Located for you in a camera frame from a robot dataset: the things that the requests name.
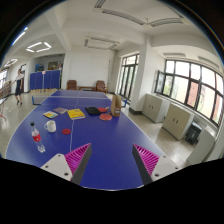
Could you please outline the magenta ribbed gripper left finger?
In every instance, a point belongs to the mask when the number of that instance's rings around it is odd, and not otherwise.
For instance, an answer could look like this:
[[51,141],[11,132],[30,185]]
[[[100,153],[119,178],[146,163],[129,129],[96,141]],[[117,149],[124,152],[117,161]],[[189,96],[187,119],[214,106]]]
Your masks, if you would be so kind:
[[91,154],[91,144],[88,143],[65,155],[56,154],[42,166],[42,169],[79,185]]

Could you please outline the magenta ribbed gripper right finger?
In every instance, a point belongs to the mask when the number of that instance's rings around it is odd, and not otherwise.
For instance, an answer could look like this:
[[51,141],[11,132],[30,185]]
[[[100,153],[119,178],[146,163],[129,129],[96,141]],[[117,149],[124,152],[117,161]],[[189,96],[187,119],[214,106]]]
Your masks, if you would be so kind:
[[180,169],[168,156],[158,156],[137,144],[133,145],[132,154],[144,185],[157,181]]

